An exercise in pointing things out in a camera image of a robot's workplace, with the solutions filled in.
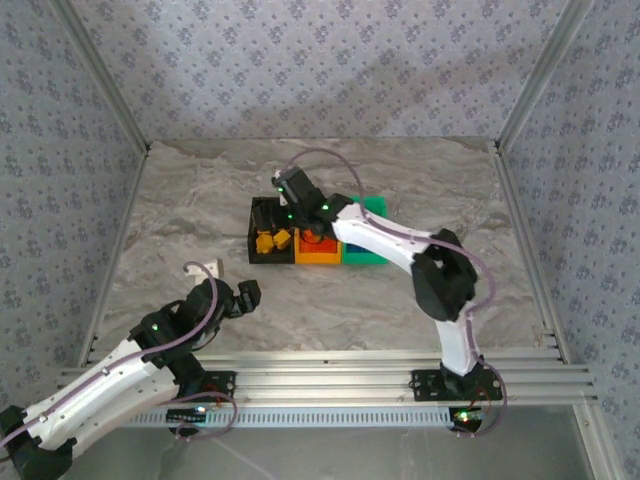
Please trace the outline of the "left small circuit board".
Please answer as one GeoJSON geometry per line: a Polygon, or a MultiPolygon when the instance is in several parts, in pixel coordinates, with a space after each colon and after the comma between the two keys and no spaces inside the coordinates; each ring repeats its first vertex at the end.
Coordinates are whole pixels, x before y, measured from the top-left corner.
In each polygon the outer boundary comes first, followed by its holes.
{"type": "Polygon", "coordinates": [[[207,419],[207,409],[202,406],[193,408],[172,408],[165,414],[165,421],[168,423],[204,423],[207,419]]]}

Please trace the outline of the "aluminium corner post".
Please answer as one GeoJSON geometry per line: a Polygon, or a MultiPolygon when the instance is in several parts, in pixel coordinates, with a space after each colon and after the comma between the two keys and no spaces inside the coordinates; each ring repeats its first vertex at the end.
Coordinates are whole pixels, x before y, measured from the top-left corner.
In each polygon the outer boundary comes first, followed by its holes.
{"type": "Polygon", "coordinates": [[[145,155],[148,152],[148,142],[72,0],[47,1],[127,139],[136,151],[145,155]]]}
{"type": "Polygon", "coordinates": [[[507,152],[517,139],[594,3],[595,0],[566,0],[556,25],[545,41],[496,139],[496,148],[499,153],[507,152]]]}

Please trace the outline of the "right small circuit board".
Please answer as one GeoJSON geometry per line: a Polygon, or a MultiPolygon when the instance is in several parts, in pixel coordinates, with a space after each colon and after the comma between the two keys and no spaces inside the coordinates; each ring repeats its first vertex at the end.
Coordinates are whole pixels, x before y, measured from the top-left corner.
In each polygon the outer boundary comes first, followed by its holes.
{"type": "Polygon", "coordinates": [[[450,418],[453,425],[463,429],[478,429],[484,418],[485,413],[481,408],[450,408],[450,418]]]}

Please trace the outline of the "black plastic bin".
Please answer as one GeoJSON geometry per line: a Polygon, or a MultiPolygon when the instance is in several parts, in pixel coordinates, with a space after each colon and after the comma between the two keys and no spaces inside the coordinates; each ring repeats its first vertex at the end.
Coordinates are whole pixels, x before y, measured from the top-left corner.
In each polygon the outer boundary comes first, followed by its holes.
{"type": "Polygon", "coordinates": [[[287,209],[280,204],[278,197],[253,197],[249,215],[247,234],[248,260],[250,264],[293,264],[294,233],[287,209]],[[280,229],[287,229],[292,236],[287,249],[273,251],[266,255],[256,253],[256,237],[259,231],[269,231],[272,236],[280,229]]]}

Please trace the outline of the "wide aluminium base rail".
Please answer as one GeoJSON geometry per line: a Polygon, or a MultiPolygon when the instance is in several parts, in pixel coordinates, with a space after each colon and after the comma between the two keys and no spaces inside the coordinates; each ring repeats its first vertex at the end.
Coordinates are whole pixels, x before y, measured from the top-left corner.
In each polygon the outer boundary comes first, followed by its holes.
{"type": "MultiPolygon", "coordinates": [[[[512,405],[594,403],[585,365],[566,364],[556,348],[498,349],[485,354],[507,385],[512,405]]],[[[242,406],[399,406],[413,402],[410,374],[438,365],[421,351],[275,351],[203,354],[207,370],[236,374],[242,406]]]]}

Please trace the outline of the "green plastic bin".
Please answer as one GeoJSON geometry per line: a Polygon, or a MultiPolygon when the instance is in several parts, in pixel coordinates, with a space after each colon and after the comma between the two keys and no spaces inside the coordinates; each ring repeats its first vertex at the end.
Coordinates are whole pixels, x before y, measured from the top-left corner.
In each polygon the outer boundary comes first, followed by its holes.
{"type": "MultiPolygon", "coordinates": [[[[386,218],[387,203],[386,199],[381,196],[367,196],[364,198],[365,209],[370,213],[386,218]]],[[[387,260],[369,250],[368,254],[348,254],[345,252],[345,245],[351,243],[342,244],[342,263],[345,265],[356,266],[369,266],[369,265],[384,265],[387,260]]]]}

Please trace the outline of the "aluminium frame leg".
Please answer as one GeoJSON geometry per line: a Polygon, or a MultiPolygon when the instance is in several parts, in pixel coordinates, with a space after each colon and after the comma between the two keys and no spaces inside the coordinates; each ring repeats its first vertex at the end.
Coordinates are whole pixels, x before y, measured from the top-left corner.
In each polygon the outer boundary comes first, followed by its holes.
{"type": "Polygon", "coordinates": [[[575,405],[574,414],[595,480],[627,480],[599,405],[575,405]]]}

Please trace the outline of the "orange-yellow plastic bin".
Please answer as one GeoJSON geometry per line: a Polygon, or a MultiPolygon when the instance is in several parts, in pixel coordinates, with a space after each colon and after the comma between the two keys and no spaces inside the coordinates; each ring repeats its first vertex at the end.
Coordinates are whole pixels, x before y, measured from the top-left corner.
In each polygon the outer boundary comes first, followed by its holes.
{"type": "MultiPolygon", "coordinates": [[[[296,264],[306,264],[306,265],[337,265],[342,262],[342,243],[338,242],[338,251],[336,253],[312,253],[312,254],[302,254],[299,251],[299,243],[302,238],[294,237],[294,258],[296,264]]],[[[324,239],[319,237],[316,243],[322,243],[324,239]]]]}

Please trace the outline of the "aluminium side rail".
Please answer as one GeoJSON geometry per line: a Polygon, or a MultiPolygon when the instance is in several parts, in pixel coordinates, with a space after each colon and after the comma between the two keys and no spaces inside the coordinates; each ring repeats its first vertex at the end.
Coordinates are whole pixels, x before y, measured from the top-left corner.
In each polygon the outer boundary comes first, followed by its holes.
{"type": "Polygon", "coordinates": [[[559,350],[559,358],[565,364],[573,364],[574,359],[565,338],[560,316],[551,294],[549,283],[544,275],[543,265],[537,255],[537,245],[528,222],[528,217],[520,195],[517,191],[515,178],[510,171],[509,164],[505,160],[499,143],[488,142],[489,152],[494,156],[494,164],[501,186],[509,215],[511,217],[516,241],[523,259],[529,282],[532,288],[534,303],[536,304],[541,322],[546,330],[549,330],[559,350]]]}
{"type": "Polygon", "coordinates": [[[86,329],[82,347],[80,349],[79,357],[77,360],[77,364],[80,366],[83,366],[88,362],[88,358],[91,356],[93,344],[95,342],[95,339],[97,338],[97,335],[99,334],[99,329],[104,319],[106,303],[109,297],[109,292],[114,283],[119,259],[124,248],[127,228],[140,187],[145,164],[149,156],[149,151],[150,148],[147,147],[146,150],[141,154],[139,165],[135,170],[131,189],[129,190],[123,215],[121,217],[119,228],[115,237],[115,243],[108,259],[106,275],[97,292],[96,303],[94,305],[90,317],[90,322],[86,329]]]}

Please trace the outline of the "small circuit board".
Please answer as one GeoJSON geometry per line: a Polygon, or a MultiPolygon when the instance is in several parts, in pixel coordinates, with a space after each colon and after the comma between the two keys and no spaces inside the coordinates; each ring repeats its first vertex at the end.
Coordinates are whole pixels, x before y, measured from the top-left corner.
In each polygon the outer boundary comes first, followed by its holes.
{"type": "Polygon", "coordinates": [[[165,414],[165,421],[168,423],[204,423],[207,419],[207,409],[202,406],[193,408],[172,408],[165,414]]]}
{"type": "Polygon", "coordinates": [[[485,413],[481,408],[450,408],[450,418],[453,425],[463,429],[478,429],[484,418],[485,413]]]}

